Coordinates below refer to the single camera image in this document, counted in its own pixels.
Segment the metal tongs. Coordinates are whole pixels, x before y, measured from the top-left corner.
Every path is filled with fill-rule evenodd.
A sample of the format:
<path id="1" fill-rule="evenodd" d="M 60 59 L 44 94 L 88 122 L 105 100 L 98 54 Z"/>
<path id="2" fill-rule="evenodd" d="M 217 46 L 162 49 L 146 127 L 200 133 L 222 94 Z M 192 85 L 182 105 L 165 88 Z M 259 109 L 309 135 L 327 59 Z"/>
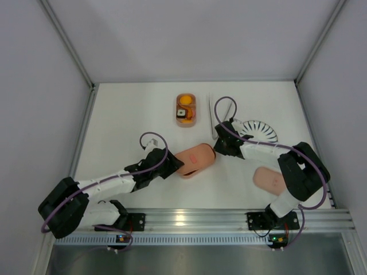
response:
<path id="1" fill-rule="evenodd" d="M 214 104 L 215 104 L 215 100 L 214 97 L 211 93 L 208 94 L 207 96 L 207 100 L 208 100 L 208 110 L 209 110 L 209 121 L 210 121 L 210 131 L 211 131 L 211 136 L 213 140 L 216 140 L 218 138 L 218 134 L 215 130 L 215 126 L 217 123 L 217 120 L 215 118 L 214 115 Z M 229 100 L 229 103 L 227 104 L 227 107 L 224 109 L 225 111 L 222 114 L 222 121 L 226 121 L 230 118 L 230 111 L 233 107 L 233 101 Z"/>

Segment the striped round plate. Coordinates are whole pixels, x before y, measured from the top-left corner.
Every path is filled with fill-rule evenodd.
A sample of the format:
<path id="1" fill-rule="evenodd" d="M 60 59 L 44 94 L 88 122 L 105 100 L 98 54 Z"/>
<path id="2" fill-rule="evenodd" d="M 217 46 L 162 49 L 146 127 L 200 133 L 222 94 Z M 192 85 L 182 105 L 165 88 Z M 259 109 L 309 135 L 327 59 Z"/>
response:
<path id="1" fill-rule="evenodd" d="M 278 135 L 275 130 L 267 123 L 258 120 L 248 120 L 243 122 L 243 128 L 240 132 L 240 136 L 251 136 L 252 140 L 260 142 L 278 142 Z"/>

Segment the black white sushi roll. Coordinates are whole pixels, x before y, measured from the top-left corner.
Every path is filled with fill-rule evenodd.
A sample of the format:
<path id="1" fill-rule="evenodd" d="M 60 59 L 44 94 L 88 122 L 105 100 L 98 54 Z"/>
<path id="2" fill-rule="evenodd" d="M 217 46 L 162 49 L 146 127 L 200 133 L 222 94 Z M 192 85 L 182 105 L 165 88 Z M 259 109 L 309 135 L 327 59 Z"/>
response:
<path id="1" fill-rule="evenodd" d="M 176 117 L 179 119 L 184 119 L 186 117 L 186 110 L 185 109 L 178 109 Z"/>

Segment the orange round toy food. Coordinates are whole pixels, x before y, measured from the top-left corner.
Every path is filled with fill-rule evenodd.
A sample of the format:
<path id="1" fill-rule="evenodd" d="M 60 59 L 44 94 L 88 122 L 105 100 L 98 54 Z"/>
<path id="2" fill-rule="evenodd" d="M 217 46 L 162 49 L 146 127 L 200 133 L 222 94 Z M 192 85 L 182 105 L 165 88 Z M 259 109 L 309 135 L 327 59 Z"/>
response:
<path id="1" fill-rule="evenodd" d="M 192 97 L 189 95 L 184 95 L 179 99 L 180 104 L 182 105 L 189 105 L 193 101 Z"/>

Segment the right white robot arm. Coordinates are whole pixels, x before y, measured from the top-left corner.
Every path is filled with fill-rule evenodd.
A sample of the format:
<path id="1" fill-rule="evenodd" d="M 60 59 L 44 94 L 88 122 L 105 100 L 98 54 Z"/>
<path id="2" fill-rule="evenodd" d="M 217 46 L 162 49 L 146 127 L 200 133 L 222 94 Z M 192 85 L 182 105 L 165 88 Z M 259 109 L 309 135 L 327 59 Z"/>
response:
<path id="1" fill-rule="evenodd" d="M 317 209 L 327 199 L 327 183 L 330 173 L 308 143 L 295 146 L 255 140 L 251 135 L 240 136 L 240 123 L 230 119 L 213 128 L 217 135 L 214 149 L 224 156 L 263 163 L 253 179 L 259 187 L 276 195 L 276 199 L 264 210 L 263 217 L 271 225 L 283 220 L 296 207 L 305 209 L 303 202 L 322 190 Z"/>

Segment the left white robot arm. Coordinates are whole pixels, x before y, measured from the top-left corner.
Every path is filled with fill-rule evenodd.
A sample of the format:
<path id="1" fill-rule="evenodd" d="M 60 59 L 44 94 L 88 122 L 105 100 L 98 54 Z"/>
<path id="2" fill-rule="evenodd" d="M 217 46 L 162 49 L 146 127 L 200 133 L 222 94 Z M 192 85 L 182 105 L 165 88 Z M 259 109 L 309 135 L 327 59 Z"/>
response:
<path id="1" fill-rule="evenodd" d="M 168 148 L 158 148 L 154 139 L 144 151 L 145 158 L 109 176 L 62 179 L 38 207 L 44 219 L 42 233 L 62 239 L 76 230 L 129 231 L 143 221 L 129 214 L 114 196 L 146 188 L 154 179 L 166 179 L 184 165 Z"/>

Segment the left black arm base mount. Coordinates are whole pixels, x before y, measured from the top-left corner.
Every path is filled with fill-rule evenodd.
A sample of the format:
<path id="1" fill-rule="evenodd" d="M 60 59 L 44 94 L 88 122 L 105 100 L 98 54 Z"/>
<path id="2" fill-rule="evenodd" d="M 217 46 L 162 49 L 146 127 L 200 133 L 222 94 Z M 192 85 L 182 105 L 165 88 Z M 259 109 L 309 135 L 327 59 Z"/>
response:
<path id="1" fill-rule="evenodd" d="M 128 213 L 119 217 L 112 225 L 98 225 L 94 227 L 94 231 L 111 231 L 122 230 L 128 232 L 140 232 L 145 230 L 146 214 L 145 213 Z"/>

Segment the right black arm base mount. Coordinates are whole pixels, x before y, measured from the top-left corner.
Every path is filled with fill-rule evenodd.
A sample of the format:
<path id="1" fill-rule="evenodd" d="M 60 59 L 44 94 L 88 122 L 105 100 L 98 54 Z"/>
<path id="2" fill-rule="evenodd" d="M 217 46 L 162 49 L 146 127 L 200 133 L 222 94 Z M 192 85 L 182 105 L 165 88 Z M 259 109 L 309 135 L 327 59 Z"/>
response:
<path id="1" fill-rule="evenodd" d="M 265 211 L 247 212 L 246 216 L 248 228 L 251 231 L 284 230 L 285 225 L 287 225 L 289 230 L 300 229 L 300 223 L 295 211 L 289 212 L 282 218 Z"/>

